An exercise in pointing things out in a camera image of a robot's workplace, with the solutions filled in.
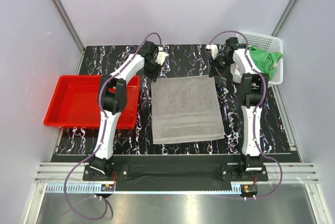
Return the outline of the grey towel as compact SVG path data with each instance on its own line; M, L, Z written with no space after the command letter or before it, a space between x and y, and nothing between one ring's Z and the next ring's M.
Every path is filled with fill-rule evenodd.
M157 79L151 84L154 144L223 139L215 80L208 75Z

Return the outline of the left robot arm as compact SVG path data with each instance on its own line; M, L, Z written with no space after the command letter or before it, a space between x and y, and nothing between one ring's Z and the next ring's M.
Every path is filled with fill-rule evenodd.
M169 57L162 46L145 41L110 77L102 77L98 94L100 127L97 144L88 160L90 168L101 180L113 174L111 160L114 152L114 137L121 113L128 104L127 85L137 72L156 81L162 65Z

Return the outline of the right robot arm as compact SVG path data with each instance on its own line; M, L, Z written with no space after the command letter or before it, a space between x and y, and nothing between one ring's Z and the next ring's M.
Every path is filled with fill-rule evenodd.
M239 43L238 38L226 40L224 49L212 43L206 45L211 54L210 77L223 74L223 71L235 64L240 72L239 101L243 114L243 143L240 162L232 169L232 174L242 180L254 180L263 173L263 156L260 148L260 117L266 96L268 75L261 73L253 62L247 43Z

